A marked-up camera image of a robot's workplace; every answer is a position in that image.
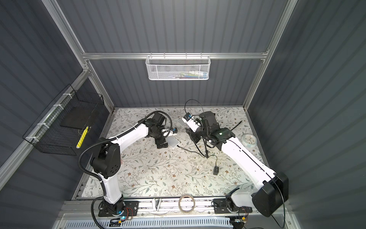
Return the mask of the white network switch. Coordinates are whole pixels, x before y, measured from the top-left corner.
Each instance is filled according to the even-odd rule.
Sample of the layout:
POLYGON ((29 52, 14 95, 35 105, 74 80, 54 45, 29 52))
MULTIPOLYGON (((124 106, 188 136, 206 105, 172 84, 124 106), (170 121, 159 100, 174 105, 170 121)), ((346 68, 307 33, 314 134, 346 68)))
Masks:
POLYGON ((168 136, 166 138, 166 142, 168 143, 168 146, 172 149, 175 149, 180 144, 180 141, 177 140, 174 136, 168 136))
POLYGON ((185 122, 182 119, 179 119, 177 121, 177 124, 179 124, 180 126, 184 127, 185 126, 185 122))

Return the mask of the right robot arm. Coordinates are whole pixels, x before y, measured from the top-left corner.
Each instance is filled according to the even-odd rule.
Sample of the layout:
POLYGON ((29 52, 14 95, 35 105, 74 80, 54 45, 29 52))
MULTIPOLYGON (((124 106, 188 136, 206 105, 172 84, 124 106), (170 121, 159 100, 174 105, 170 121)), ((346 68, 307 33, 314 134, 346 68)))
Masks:
POLYGON ((276 173, 259 161, 230 129, 219 126, 213 112, 203 112, 198 118, 186 113, 182 121, 188 125, 186 132, 195 143, 200 139, 206 140, 225 153, 248 175, 257 189, 251 194, 239 189, 229 194, 227 203, 232 211, 240 207, 252 207, 263 216, 270 217, 285 205, 289 198, 287 175, 276 173))

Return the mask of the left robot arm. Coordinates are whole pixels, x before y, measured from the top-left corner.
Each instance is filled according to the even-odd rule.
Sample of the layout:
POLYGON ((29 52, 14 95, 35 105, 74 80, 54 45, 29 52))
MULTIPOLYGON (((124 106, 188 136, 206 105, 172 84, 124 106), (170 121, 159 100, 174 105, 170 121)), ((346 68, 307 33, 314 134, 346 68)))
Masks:
POLYGON ((171 117, 157 110, 140 119, 132 127, 110 138, 99 138, 78 158, 79 169, 97 179, 102 187, 101 200, 114 212, 124 208, 118 173, 127 164, 123 160, 126 150, 142 139, 153 138, 158 149, 167 148, 166 139, 177 133, 171 117))

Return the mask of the white round timer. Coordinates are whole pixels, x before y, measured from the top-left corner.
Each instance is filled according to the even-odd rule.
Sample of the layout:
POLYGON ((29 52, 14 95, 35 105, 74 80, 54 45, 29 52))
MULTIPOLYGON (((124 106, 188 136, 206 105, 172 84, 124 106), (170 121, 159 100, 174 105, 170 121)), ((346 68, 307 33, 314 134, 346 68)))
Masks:
POLYGON ((255 148, 257 146, 257 138, 252 134, 244 134, 241 142, 246 148, 255 148))

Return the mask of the clear tape roll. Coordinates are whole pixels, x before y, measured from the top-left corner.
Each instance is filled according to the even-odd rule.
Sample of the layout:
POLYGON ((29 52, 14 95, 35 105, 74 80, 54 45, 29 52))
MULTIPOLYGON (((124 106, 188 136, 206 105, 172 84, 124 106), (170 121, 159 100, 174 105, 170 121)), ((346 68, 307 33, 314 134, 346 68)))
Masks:
POLYGON ((178 200, 179 211, 183 214, 191 214, 196 207, 196 201, 190 194, 183 194, 178 200))

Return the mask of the yellow striped marker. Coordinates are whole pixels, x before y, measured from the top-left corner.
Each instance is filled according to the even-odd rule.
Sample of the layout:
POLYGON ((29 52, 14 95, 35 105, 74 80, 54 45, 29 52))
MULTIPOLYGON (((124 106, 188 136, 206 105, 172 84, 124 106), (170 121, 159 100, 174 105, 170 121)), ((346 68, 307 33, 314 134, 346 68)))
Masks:
POLYGON ((77 143, 77 145, 76 145, 76 148, 77 149, 80 149, 81 148, 81 146, 83 145, 83 142, 84 142, 84 140, 85 140, 85 138, 86 138, 86 135, 88 134, 88 132, 89 132, 89 127, 87 126, 84 130, 83 130, 83 132, 82 132, 82 134, 81 134, 81 137, 79 138, 79 141, 78 141, 78 143, 77 143))

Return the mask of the black foam pad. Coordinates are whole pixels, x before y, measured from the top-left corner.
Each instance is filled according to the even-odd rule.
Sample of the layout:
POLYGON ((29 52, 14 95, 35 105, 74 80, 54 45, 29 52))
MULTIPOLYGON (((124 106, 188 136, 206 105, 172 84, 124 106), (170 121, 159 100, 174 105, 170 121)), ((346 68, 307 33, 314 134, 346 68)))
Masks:
POLYGON ((94 121, 97 112, 92 108, 74 107, 61 121, 60 126, 83 130, 94 121))

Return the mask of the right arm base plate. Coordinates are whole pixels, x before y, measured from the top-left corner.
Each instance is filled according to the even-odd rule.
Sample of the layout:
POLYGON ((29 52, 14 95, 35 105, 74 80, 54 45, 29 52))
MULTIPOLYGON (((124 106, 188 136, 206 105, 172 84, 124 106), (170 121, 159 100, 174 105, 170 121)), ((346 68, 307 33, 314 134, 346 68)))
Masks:
POLYGON ((215 214, 228 214, 228 213, 252 213, 252 207, 238 207, 229 198, 215 198, 211 201, 211 206, 214 208, 215 214))

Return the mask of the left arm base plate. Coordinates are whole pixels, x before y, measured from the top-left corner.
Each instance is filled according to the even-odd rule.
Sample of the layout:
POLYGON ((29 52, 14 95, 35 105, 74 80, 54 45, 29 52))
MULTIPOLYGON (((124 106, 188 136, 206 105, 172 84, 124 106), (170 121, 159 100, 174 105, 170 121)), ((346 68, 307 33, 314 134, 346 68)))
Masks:
POLYGON ((103 200, 98 209, 98 217, 133 217, 137 215, 139 201, 118 201, 115 204, 103 200))

